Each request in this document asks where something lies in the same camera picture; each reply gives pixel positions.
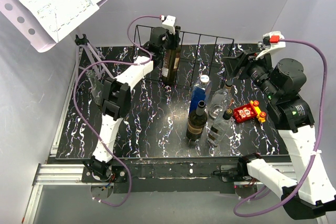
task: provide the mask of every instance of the cable tie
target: cable tie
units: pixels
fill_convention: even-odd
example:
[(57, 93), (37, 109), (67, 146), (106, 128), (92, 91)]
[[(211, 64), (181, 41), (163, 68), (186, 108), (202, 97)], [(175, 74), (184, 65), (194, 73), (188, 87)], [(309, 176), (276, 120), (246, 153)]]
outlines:
[(322, 151), (321, 150), (317, 150), (316, 152), (315, 151), (312, 151), (310, 156), (316, 156), (317, 154), (321, 154)]

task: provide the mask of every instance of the yellow toy piece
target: yellow toy piece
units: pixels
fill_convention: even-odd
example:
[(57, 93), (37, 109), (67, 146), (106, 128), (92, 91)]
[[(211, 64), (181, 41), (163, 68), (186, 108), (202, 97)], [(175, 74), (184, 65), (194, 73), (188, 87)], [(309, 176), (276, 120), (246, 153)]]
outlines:
[(250, 101), (250, 104), (253, 106), (255, 111), (257, 112), (257, 119), (260, 123), (266, 122), (266, 113), (264, 111), (261, 111), (259, 108), (259, 102), (258, 101)]

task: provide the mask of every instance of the dark wine bottle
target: dark wine bottle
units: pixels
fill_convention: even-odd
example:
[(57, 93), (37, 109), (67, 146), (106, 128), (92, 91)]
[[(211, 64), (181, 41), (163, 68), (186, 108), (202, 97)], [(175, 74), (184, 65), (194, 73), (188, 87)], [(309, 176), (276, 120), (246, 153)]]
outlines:
[(171, 85), (174, 83), (177, 69), (179, 67), (181, 56), (181, 46), (179, 45), (180, 30), (180, 26), (175, 26), (175, 35), (172, 36), (172, 42), (168, 46), (166, 54), (163, 58), (161, 80), (166, 85)]
[(201, 137), (203, 128), (208, 120), (205, 110), (205, 102), (200, 101), (197, 109), (193, 110), (188, 117), (187, 134), (190, 140), (197, 140)]

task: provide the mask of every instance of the white wall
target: white wall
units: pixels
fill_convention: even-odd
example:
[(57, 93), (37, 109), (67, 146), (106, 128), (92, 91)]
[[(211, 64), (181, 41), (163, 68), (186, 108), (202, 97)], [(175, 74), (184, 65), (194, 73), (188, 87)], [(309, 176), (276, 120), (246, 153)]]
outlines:
[[(327, 58), (328, 83), (320, 149), (324, 166), (334, 187), (336, 187), (335, 17), (335, 0), (288, 0), (273, 29), (280, 30), (285, 38), (302, 39), (315, 44)], [(308, 80), (302, 88), (301, 95), (311, 106), (315, 121), (318, 122), (323, 67), (319, 55), (306, 46), (287, 43), (286, 49), (275, 56), (274, 62), (283, 57), (297, 59), (303, 64)], [(336, 222), (335, 213), (330, 214), (329, 218), (334, 219), (330, 223)]]
[(75, 63), (68, 36), (40, 54), (0, 13), (0, 223), (21, 223), (48, 157)]
[[(130, 45), (126, 28), (141, 15), (173, 15), (184, 31), (255, 42), (271, 30), (287, 0), (109, 0), (81, 26), (96, 46)], [(138, 24), (159, 26), (158, 21)], [(195, 38), (184, 43), (196, 43)]]

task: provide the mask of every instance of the red clip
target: red clip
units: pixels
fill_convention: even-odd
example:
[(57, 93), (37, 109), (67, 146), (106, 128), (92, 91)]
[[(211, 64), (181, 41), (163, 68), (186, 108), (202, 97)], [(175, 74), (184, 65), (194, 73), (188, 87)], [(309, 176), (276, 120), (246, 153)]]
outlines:
[(270, 38), (269, 42), (270, 42), (270, 43), (278, 43), (279, 40), (280, 40), (280, 36), (279, 36), (279, 35), (273, 35), (273, 36)]

